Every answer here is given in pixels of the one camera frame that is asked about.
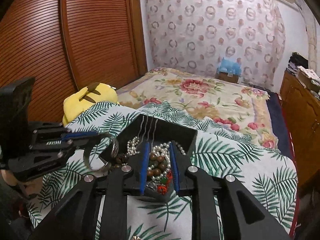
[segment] floral bedspread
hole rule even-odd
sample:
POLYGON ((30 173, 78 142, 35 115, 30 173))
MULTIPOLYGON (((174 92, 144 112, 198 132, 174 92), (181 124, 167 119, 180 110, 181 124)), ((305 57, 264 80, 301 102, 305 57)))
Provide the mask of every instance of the floral bedspread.
MULTIPOLYGON (((193 165, 217 177, 233 174, 287 233, 295 226, 292 223, 297 192, 295 166, 277 149, 250 144, 249 134, 226 129, 222 123, 209 117, 198 120, 186 110, 171 107, 168 102, 150 103, 139 110, 110 102, 96 103, 73 120, 68 128, 73 132, 95 130, 117 136, 140 113, 197 129, 196 149, 191 157, 193 165)), ((108 144, 109 139, 105 138, 92 150, 90 162, 93 168, 101 166, 98 156, 108 144)), ((45 175, 40 194, 28 206, 33 225, 36 227, 58 201, 88 173, 89 170, 83 163, 83 150, 77 150, 64 168, 45 175)), ((96 227, 97 240, 102 209, 103 204, 100 205, 96 227)), ((132 236, 139 236, 144 240, 191 239, 191 209, 191 198, 178 197, 175 192, 167 204, 146 202, 146 199, 128 196, 128 239, 132 236)), ((218 206, 217 214, 220 238, 223 239, 218 206)))
POLYGON ((202 120, 210 117, 226 128, 252 136, 252 143, 277 148, 266 100, 267 92, 196 76, 171 68, 157 68, 117 90, 121 105, 138 109, 168 101, 202 120))

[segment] leaf print fabric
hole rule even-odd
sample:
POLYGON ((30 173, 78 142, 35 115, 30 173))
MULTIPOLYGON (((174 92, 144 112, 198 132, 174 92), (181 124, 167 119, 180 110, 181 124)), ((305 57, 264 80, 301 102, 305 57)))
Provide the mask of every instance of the leaf print fabric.
POLYGON ((167 101, 198 120, 220 120, 230 130, 248 134, 255 145, 277 148, 266 100, 267 92, 170 68, 156 68, 117 90, 121 105, 138 109, 167 101), (249 123, 259 125, 251 129, 249 123))
MULTIPOLYGON (((154 116, 198 130, 196 149, 191 162, 212 176, 223 178, 233 174, 264 205, 289 233, 295 213, 297 174, 293 162, 277 149, 251 144, 251 135, 228 129, 209 117, 198 120, 187 110, 176 109, 169 102, 149 103, 134 110, 110 102, 99 102, 73 120, 73 131, 109 132, 117 136, 139 114, 154 116)), ((102 141, 90 156, 95 169, 103 165, 99 154, 110 141, 102 141)), ((83 151, 77 150, 67 165, 44 176, 40 194, 28 205, 36 227, 48 212, 89 171, 83 163, 83 151)), ((175 192, 167 204, 150 198, 128 196, 128 239, 140 236, 146 240, 191 239, 192 200, 178 197, 175 192)), ((223 228, 216 206, 220 238, 223 228)), ((95 239, 99 238, 103 201, 100 205, 95 239)))

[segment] wooden cabinet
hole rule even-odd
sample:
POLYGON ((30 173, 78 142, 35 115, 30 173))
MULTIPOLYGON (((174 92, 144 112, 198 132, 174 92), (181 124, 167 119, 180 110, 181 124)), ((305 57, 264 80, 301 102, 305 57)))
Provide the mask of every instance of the wooden cabinet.
POLYGON ((300 187, 320 169, 320 102, 287 72, 280 95, 292 136, 300 187))

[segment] black box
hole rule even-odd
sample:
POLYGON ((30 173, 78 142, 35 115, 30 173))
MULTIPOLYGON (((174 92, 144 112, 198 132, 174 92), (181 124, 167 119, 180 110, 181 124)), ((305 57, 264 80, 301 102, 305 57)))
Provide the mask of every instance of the black box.
MULTIPOLYGON (((145 145, 146 141, 150 143, 150 146, 156 146, 160 143, 176 141, 183 147, 189 157, 192 156, 192 152, 196 149, 197 130, 179 124, 167 122, 156 117, 140 114, 131 124, 128 125, 128 127, 126 127, 117 136, 117 140, 119 142, 119 154, 127 152, 127 142, 129 140, 132 140, 135 136, 138 136, 139 131, 140 140, 142 138, 142 135, 144 134, 143 142, 137 146, 137 151, 140 151, 141 153, 143 152, 142 148, 145 145)), ((112 146, 109 145, 106 151, 100 154, 100 157, 102 159, 110 161, 109 153, 111 152, 111 147, 112 146)), ((155 194, 153 190, 146 187, 144 196, 152 197, 157 199, 159 202, 166 203, 169 201, 172 191, 172 184, 165 195, 155 194)))

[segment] metal bolt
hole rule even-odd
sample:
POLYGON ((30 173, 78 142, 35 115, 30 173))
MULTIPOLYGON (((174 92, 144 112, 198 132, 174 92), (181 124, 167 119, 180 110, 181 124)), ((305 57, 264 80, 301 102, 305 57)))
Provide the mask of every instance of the metal bolt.
POLYGON ((188 168, 188 171, 194 173, 194 172, 197 172, 197 171, 198 171, 198 168, 197 168, 196 166, 190 166, 190 167, 188 168))
POLYGON ((84 176, 84 181, 85 182, 90 182, 93 181, 94 177, 91 174, 88 174, 86 176, 84 176))
POLYGON ((226 176, 226 180, 229 182, 234 182, 236 180, 236 178, 235 178, 235 176, 229 174, 226 176))
POLYGON ((131 166, 129 166, 129 165, 122 166, 121 170, 123 172, 129 172, 129 171, 131 171, 131 166))

